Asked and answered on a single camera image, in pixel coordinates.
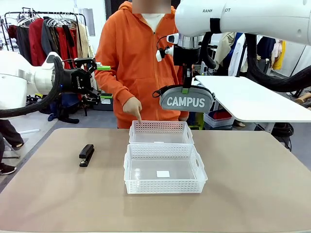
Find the black pants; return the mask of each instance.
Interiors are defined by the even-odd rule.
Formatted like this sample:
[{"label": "black pants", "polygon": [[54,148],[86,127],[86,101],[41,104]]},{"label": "black pants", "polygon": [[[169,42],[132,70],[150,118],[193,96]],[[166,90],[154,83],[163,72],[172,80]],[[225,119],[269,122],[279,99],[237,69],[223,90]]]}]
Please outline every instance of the black pants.
[{"label": "black pants", "polygon": [[9,120],[0,120],[0,163],[4,153],[4,140],[5,138],[12,147],[24,143],[20,134],[16,131]]}]

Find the white shirt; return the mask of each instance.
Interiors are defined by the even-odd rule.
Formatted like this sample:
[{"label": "white shirt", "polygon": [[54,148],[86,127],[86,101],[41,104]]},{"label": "white shirt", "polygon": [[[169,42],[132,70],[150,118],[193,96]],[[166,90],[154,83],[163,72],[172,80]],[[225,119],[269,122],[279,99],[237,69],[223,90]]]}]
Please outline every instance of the white shirt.
[{"label": "white shirt", "polygon": [[141,14],[141,15],[146,20],[146,22],[151,27],[154,33],[156,32],[156,28],[158,27],[161,19],[165,16],[165,14]]}]

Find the white table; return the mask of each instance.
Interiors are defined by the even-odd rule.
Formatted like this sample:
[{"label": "white table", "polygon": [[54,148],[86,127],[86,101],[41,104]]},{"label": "white table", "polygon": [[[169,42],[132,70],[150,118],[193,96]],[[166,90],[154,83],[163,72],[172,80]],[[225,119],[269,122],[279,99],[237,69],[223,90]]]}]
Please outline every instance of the white table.
[{"label": "white table", "polygon": [[247,78],[197,76],[196,79],[215,93],[216,101],[236,120],[260,123],[269,133],[276,122],[311,122],[310,110]]}]

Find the human hand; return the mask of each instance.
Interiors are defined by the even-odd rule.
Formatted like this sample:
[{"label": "human hand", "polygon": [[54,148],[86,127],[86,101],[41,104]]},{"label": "human hand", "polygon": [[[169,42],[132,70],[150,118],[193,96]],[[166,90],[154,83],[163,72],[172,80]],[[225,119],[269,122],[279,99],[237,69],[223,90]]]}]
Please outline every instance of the human hand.
[{"label": "human hand", "polygon": [[188,117],[180,117],[178,118],[179,121],[187,121],[188,120]]},{"label": "human hand", "polygon": [[141,110],[141,103],[136,97],[129,98],[129,100],[123,105],[123,112],[136,116],[139,123],[141,123]]}]

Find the white plastic basket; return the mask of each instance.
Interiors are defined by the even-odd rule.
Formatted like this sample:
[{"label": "white plastic basket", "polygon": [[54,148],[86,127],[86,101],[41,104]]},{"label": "white plastic basket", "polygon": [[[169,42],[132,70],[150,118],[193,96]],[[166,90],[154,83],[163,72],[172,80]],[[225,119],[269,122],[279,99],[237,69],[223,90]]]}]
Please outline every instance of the white plastic basket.
[{"label": "white plastic basket", "polygon": [[130,144],[124,159],[128,194],[201,193],[207,175],[191,144]]},{"label": "white plastic basket", "polygon": [[232,116],[231,118],[215,120],[209,115],[209,113],[204,113],[204,122],[206,122],[213,128],[217,128],[227,125],[233,125],[234,117]]},{"label": "white plastic basket", "polygon": [[192,133],[183,121],[143,121],[134,120],[130,128],[132,143],[185,143],[194,144]]}]

